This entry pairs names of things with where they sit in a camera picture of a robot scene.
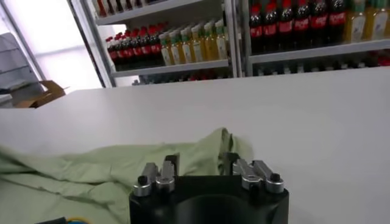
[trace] table surface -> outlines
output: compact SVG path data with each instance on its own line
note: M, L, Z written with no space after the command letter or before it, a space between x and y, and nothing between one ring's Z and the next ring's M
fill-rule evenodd
M290 223L390 223L389 84L390 68L375 68L76 91L0 110L0 142L77 153L226 127L281 173Z

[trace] red bottle cap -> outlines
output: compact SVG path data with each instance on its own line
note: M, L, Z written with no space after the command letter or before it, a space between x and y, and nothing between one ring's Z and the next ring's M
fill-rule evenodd
M266 8L267 12L275 11L275 9L276 9L276 3L270 2L267 4L267 8Z
M306 5L306 0L299 0L299 6Z
M282 6L284 9L291 8L291 0L283 0Z

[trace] bottle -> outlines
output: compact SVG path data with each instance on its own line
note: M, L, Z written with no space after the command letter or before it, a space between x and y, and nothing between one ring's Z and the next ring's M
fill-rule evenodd
M144 55L142 53L140 37L138 36L138 29L134 29L132 32L132 46L134 51L134 56L137 64L139 65L144 61Z
M388 20L386 0L376 0L373 12L367 14L364 28L364 39L379 40L385 37L385 28Z
M215 27L217 29L217 47L218 47L219 59L220 60L227 59L224 21L222 19L219 20L215 24Z
M150 65L153 63L152 48L149 41L149 35L147 34L147 29L144 26L141 27L140 37L140 46L142 54L144 55L144 64Z
M218 50L216 40L213 38L212 27L210 23L204 25L205 29L205 47L207 60L217 60L218 59Z
M180 31L180 34L182 35L182 48L185 57L185 62L193 63L195 62L195 54L194 54L194 50L191 47L190 38L188 36L188 30L183 29L182 31Z
M339 44L344 41L344 27L347 21L344 0L331 0L329 14L329 43Z
M250 28L250 45L253 54L258 54L263 51L263 26L261 23L260 5L253 5L251 8L251 16L249 18Z
M194 55L196 62L202 62L204 61L203 54L202 54L202 48L200 46L200 37L199 37L199 26L194 26L191 29L191 32L193 33L193 49L194 49Z
M278 49L278 40L276 36L276 3L270 2L266 7L266 15L264 17L264 50L267 52L276 51Z
M291 0L283 0L283 11L280 14L278 23L280 48L288 50L293 48L293 11L291 10Z
M364 5L364 1L355 0L352 6L353 10L347 16L345 39L348 43L359 42L363 37L364 24L366 23Z
M294 42L296 48L303 49L310 47L309 38L309 15L310 10L306 0L299 0L299 5L295 11L295 21L293 26Z
M178 32L177 30L169 33L169 37L171 38L171 52L173 56L173 60L175 65L184 64L185 58L182 49L182 45L179 42Z
M328 42L326 33L328 19L327 5L324 0L316 0L311 11L311 44L315 47L323 46Z

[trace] store shelf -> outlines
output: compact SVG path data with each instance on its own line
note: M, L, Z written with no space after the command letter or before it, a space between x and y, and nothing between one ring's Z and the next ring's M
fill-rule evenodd
M161 67L154 67L154 68L144 68L144 69L114 72L112 73L112 76L118 78L118 77L127 77L133 75L153 75L153 74L162 74L162 73L170 73L170 72L192 71L192 70L199 70L199 69L223 68L228 66L229 66L228 60L205 61L205 62L190 63L184 65L161 66Z
M96 20L96 24L98 26L101 25L112 25L112 24L121 24L124 21L140 16L150 15L153 13L161 12L168 9L174 9L177 7L181 7L184 5L189 5L195 2L201 2L203 0L166 0L163 2L158 2L152 5L147 5L145 7L141 7L138 9L133 9L129 11L125 11L122 13L118 13L112 16L108 16L105 18L98 18Z
M350 54L364 51L375 51L390 48L390 40L367 41L353 44L343 44L330 47L318 47L301 51L287 51L272 54L249 56L249 62L265 63L272 61L294 60L301 58L323 57L338 54Z

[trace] cardboard box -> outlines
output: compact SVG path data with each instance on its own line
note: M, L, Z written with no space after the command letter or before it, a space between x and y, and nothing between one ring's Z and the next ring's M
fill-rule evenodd
M40 83L48 90L39 96L18 103L17 108L38 108L65 95L63 88L53 81L40 81Z

